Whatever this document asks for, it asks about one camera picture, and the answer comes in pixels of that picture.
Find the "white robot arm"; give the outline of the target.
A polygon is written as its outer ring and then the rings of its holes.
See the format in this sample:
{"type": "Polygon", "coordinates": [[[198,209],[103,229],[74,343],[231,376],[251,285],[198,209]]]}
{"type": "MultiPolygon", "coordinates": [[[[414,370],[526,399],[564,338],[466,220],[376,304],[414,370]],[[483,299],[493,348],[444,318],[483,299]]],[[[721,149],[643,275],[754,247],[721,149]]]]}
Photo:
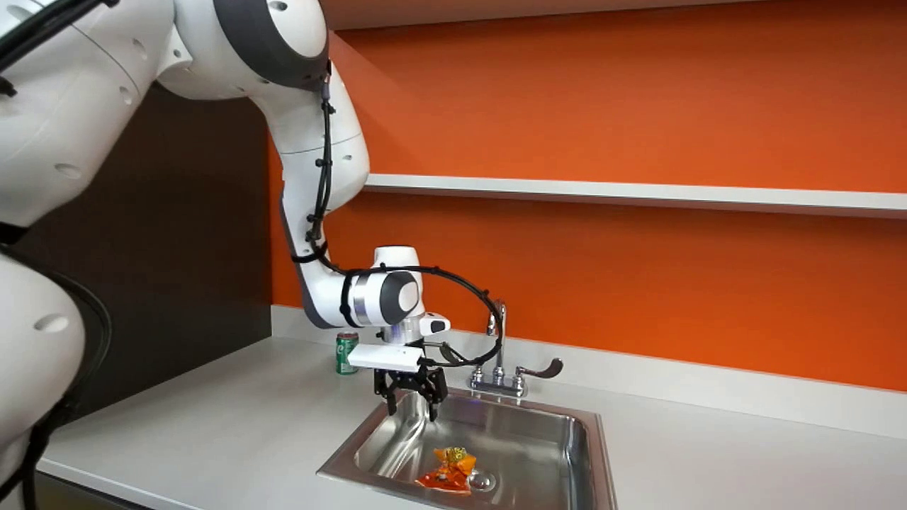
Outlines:
{"type": "Polygon", "coordinates": [[[320,0],[0,0],[0,37],[3,510],[24,510],[35,444],[91,362],[98,295],[198,289],[106,244],[157,244],[179,216],[211,229],[228,202],[264,216],[269,161],[305,315],[419,328],[415,271],[387,253],[354,278],[327,263],[322,219],[361,189],[368,149],[320,0]],[[67,253],[91,281],[62,275],[67,253]]]}

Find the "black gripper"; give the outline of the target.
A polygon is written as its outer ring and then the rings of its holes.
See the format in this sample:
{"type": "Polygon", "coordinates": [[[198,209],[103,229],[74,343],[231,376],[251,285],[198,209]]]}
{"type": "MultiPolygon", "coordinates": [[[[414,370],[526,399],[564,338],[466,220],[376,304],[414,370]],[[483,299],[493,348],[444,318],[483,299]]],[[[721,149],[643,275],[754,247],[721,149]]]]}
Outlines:
{"type": "Polygon", "coordinates": [[[387,403],[395,404],[393,393],[415,390],[421,399],[428,399],[428,421],[437,421],[437,403],[446,397],[446,382],[442,369],[421,369],[415,374],[401,370],[376,370],[373,374],[373,390],[387,403]]]}

